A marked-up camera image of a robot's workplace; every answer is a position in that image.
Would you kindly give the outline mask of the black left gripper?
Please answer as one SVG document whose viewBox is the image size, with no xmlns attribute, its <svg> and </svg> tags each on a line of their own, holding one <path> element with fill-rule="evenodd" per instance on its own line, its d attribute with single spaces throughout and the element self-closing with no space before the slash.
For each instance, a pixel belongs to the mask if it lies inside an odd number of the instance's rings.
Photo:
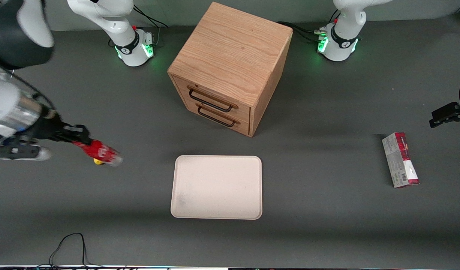
<svg viewBox="0 0 460 270">
<path fill-rule="evenodd" d="M 430 128 L 436 128 L 444 123 L 460 122 L 460 104 L 451 102 L 439 109 L 432 111 L 432 119 L 429 120 Z"/>
</svg>

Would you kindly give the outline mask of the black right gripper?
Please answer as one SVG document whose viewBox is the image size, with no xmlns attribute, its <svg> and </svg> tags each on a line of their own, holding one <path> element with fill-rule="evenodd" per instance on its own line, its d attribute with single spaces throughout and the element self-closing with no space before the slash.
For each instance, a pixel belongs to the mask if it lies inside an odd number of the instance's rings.
<svg viewBox="0 0 460 270">
<path fill-rule="evenodd" d="M 72 136 L 64 139 L 62 137 L 64 129 Z M 89 146 L 92 142 L 92 139 L 88 137 L 90 131 L 85 125 L 65 125 L 60 114 L 47 106 L 41 108 L 39 118 L 28 128 L 27 134 L 35 140 L 65 141 L 77 146 Z"/>
</svg>

